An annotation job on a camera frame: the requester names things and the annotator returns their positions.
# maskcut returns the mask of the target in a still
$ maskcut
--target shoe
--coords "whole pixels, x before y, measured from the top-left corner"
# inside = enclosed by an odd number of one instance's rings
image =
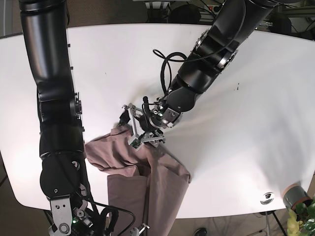
[[[206,228],[200,228],[198,229],[193,236],[207,236],[208,232]]]

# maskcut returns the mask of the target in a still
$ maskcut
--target pink cloth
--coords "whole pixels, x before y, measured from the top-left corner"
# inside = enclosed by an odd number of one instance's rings
[[[175,221],[190,183],[189,172],[162,147],[144,145],[136,151],[128,145],[131,131],[118,126],[110,134],[85,146],[89,162],[108,176],[110,205],[130,210],[136,221],[129,231],[141,223],[150,226],[147,236],[167,236]],[[116,236],[132,217],[119,212],[112,235]]]

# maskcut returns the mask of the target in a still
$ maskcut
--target screw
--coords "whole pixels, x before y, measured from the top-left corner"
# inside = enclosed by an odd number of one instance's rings
[[[62,223],[59,226],[59,230],[60,230],[61,233],[67,234],[67,233],[69,233],[69,226],[67,224],[65,224],[65,223]]]
[[[76,161],[73,161],[72,164],[74,165],[75,168],[78,168],[78,163]]]
[[[82,218],[84,216],[84,212],[82,210],[79,210],[77,212],[78,217]]]

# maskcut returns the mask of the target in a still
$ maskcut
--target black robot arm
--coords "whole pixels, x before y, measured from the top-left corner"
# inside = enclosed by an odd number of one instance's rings
[[[145,142],[150,142],[154,146],[161,141],[164,142],[165,138],[160,129],[173,127],[180,121],[182,113],[190,111],[195,106],[197,99],[234,59],[237,48],[275,6],[279,3],[294,2],[298,1],[226,0],[213,26],[199,38],[188,58],[180,53],[165,57],[154,50],[157,56],[164,59],[163,68],[168,61],[183,62],[183,64],[168,90],[164,86],[164,96],[153,103],[152,109],[149,108],[147,97],[144,97],[141,115],[136,113],[132,104],[126,106],[126,111],[130,109],[131,114],[135,114],[132,119],[139,120],[145,132],[138,134],[133,127],[134,136],[129,144],[140,148]],[[181,56],[184,60],[170,59],[173,56]],[[128,119],[124,120],[124,117],[126,116],[121,117],[122,123],[128,121]]]
[[[96,233],[99,220],[95,205],[93,211],[87,209],[92,196],[83,155],[81,102],[74,92],[68,57],[65,4],[65,0],[19,1],[26,50],[37,85],[43,168],[40,186],[51,204],[54,225],[50,235],[55,236],[69,235],[73,230]]]

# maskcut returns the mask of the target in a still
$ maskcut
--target plant pot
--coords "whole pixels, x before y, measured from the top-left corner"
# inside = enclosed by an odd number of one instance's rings
[[[312,203],[312,198],[298,184],[289,186],[282,194],[282,199],[285,207],[292,210],[295,210],[298,203],[304,203],[306,206]]]

